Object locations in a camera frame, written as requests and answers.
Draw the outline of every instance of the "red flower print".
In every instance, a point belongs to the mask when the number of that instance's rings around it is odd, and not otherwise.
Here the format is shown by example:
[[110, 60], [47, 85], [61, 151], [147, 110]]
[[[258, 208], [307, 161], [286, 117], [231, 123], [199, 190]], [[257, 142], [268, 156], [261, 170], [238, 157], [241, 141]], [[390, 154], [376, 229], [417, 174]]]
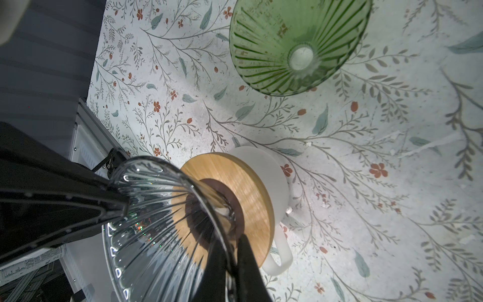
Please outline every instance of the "red flower print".
[[285, 164], [283, 167], [280, 166], [280, 168], [282, 168], [282, 171], [284, 172], [285, 176], [287, 176], [287, 177], [290, 177], [290, 174], [293, 172], [293, 170], [288, 167], [288, 164]]
[[351, 111], [356, 112], [358, 109], [359, 109], [359, 104], [357, 104], [357, 102], [352, 102]]
[[228, 17], [233, 16], [233, 13], [230, 13], [230, 10], [231, 10], [231, 6], [229, 6], [228, 9], [223, 12], [223, 14], [225, 15], [225, 19], [228, 19]]
[[286, 226], [280, 226], [280, 227], [284, 230], [285, 239], [287, 239], [288, 238], [288, 236], [287, 236], [287, 231], [288, 231], [287, 227]]
[[177, 98], [178, 94], [176, 93], [176, 90], [173, 90], [172, 92], [170, 92], [170, 96], [171, 96], [171, 101], [174, 100], [174, 98]]
[[318, 292], [319, 294], [321, 294], [321, 295], [322, 295], [322, 293], [323, 293], [323, 292], [325, 292], [324, 288], [323, 288], [322, 286], [320, 286], [320, 283], [318, 283], [318, 282], [317, 282], [317, 285], [316, 285], [316, 286], [314, 286], [314, 288], [315, 288], [315, 289], [317, 290], [317, 292]]
[[379, 165], [378, 164], [372, 164], [370, 166], [372, 169], [369, 170], [369, 172], [371, 174], [374, 174], [374, 177], [375, 178], [379, 178], [381, 177], [381, 174], [384, 176], [384, 177], [387, 177], [388, 176], [388, 173], [386, 170], [384, 170], [384, 164], [383, 163], [380, 163]]
[[161, 106], [159, 105], [159, 102], [154, 102], [154, 112], [159, 112], [161, 109]]

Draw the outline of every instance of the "gray wall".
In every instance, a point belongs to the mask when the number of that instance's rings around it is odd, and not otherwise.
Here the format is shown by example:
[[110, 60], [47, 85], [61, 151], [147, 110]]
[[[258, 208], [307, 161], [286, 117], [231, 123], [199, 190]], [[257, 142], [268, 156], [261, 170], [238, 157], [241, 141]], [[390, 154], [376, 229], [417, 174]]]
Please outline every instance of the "gray wall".
[[104, 6], [33, 0], [0, 47], [0, 121], [65, 157], [79, 97], [87, 97]]

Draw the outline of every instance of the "white debris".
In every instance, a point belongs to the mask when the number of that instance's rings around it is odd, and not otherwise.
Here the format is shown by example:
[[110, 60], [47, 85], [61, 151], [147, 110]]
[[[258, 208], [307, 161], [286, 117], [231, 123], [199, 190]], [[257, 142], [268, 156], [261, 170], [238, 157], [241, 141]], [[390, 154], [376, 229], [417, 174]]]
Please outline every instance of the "white debris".
[[473, 240], [475, 238], [476, 238], [475, 235], [471, 234], [470, 236], [467, 236], [465, 238], [461, 238], [459, 240], [459, 243], [461, 243], [461, 244], [468, 244], [471, 240]]
[[448, 136], [445, 136], [439, 140], [436, 140], [434, 142], [431, 142], [431, 143], [428, 143], [428, 144], [425, 144], [424, 146], [421, 146], [417, 149], [414, 149], [412, 151], [409, 151], [409, 152], [405, 152], [403, 154], [401, 154], [399, 156], [399, 158], [403, 158], [403, 157], [406, 157], [406, 156], [411, 156], [413, 154], [416, 154], [416, 153], [419, 153], [425, 149], [428, 149], [428, 148], [432, 148], [432, 147], [436, 147], [436, 146], [441, 146], [441, 145], [444, 145], [444, 144], [449, 144], [449, 143], [452, 143], [454, 141], [457, 141], [461, 138], [461, 133], [460, 132], [454, 132]]

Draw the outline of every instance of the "wooden lid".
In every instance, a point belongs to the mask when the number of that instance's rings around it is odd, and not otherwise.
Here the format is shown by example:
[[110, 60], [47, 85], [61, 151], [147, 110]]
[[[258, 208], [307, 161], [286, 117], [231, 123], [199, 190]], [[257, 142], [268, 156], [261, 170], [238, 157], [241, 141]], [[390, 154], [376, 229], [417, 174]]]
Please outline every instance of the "wooden lid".
[[[194, 180], [214, 179], [221, 182], [235, 195], [243, 213], [244, 234], [250, 241], [258, 266], [261, 267], [273, 241], [274, 215], [270, 197], [258, 175], [243, 161], [225, 153], [207, 153], [193, 157], [183, 165], [181, 171]], [[201, 267], [204, 268], [208, 251], [197, 242], [188, 226], [186, 214], [192, 208], [186, 201], [186, 195], [172, 199], [172, 204], [175, 205], [172, 207], [173, 220], [187, 253], [193, 255], [194, 262], [201, 261]]]

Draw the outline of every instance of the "leaf print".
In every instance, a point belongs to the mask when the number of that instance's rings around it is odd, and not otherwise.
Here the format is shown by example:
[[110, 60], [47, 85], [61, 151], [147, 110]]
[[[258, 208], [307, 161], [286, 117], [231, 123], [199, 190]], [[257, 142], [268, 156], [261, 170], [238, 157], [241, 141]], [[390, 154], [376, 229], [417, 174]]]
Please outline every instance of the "leaf print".
[[235, 113], [235, 117], [237, 118], [237, 121], [241, 121], [242, 119], [244, 119], [251, 112], [253, 107], [255, 107], [255, 103], [251, 106], [245, 106], [238, 109]]
[[317, 135], [325, 131], [328, 124], [328, 113], [329, 106], [326, 105], [326, 109], [319, 115], [317, 122], [315, 123], [315, 127], [312, 129], [312, 134]]
[[382, 61], [382, 60], [377, 60], [377, 62], [379, 63], [379, 65], [381, 65], [382, 67], [387, 67], [387, 64], [386, 62]]
[[457, 55], [483, 52], [483, 31], [448, 49]]
[[[428, 140], [425, 140], [424, 138], [420, 138], [420, 137], [416, 137], [416, 136], [413, 136], [409, 139], [409, 141], [415, 145], [415, 146], [418, 146], [418, 147], [421, 147], [421, 146], [424, 146], [425, 144], [428, 144], [430, 143], [430, 141]], [[434, 152], [436, 152], [438, 155], [442, 156], [440, 150], [438, 149], [438, 147], [431, 147], [429, 148], [431, 150], [433, 150]]]
[[341, 286], [339, 285], [339, 283], [334, 278], [331, 278], [331, 280], [332, 280], [332, 283], [334, 284], [336, 293], [339, 295], [342, 302], [345, 302], [344, 292], [342, 291]]
[[226, 36], [222, 35], [221, 33], [217, 33], [215, 36], [216, 36], [218, 39], [221, 39], [221, 40], [223, 40], [223, 41], [229, 41], [229, 39], [228, 39]]
[[186, 78], [186, 75], [188, 74], [188, 72], [186, 71], [185, 60], [183, 60], [182, 57], [180, 57], [180, 63], [181, 63], [181, 68], [183, 69], [183, 72], [185, 73], [185, 78]]
[[370, 65], [370, 64], [367, 64], [366, 63], [366, 68], [370, 71], [370, 72], [379, 72], [374, 66]]
[[159, 16], [157, 16], [157, 17], [153, 18], [153, 20], [151, 20], [151, 29], [156, 29], [156, 27], [158, 26], [162, 17], [163, 17], [163, 14], [160, 14]]
[[270, 253], [271, 253], [271, 254], [276, 254], [276, 255], [278, 255], [278, 254], [279, 254], [279, 253], [278, 253], [278, 249], [277, 249], [276, 247], [274, 247], [274, 246], [272, 246], [272, 247], [270, 248]]
[[194, 98], [192, 98], [190, 95], [188, 94], [183, 94], [183, 97], [182, 97], [182, 100], [183, 102], [185, 103], [194, 103], [196, 102], [197, 100], [195, 100]]
[[235, 148], [241, 146], [240, 142], [238, 141], [238, 139], [236, 137], [233, 136], [231, 139], [233, 140], [233, 143], [235, 144]]
[[299, 152], [295, 149], [277, 148], [277, 151], [280, 151], [281, 153], [288, 155], [288, 156], [299, 156], [300, 154], [302, 154], [302, 152]]
[[200, 29], [205, 30], [207, 28], [208, 23], [210, 22], [212, 10], [213, 10], [213, 2], [210, 4], [209, 10], [205, 13], [203, 20], [201, 21], [201, 24], [199, 26]]
[[364, 278], [367, 278], [370, 276], [370, 270], [369, 266], [367, 266], [367, 263], [364, 261], [364, 258], [362, 258], [361, 254], [359, 254], [357, 251], [355, 251], [355, 265], [357, 266], [357, 270], [359, 271], [359, 275], [363, 276]]
[[225, 91], [227, 90], [228, 86], [225, 86], [225, 88], [223, 88], [223, 90], [221, 90], [220, 92], [216, 93], [213, 97], [214, 97], [214, 100], [215, 101], [219, 101], [221, 100], [221, 98], [225, 95]]

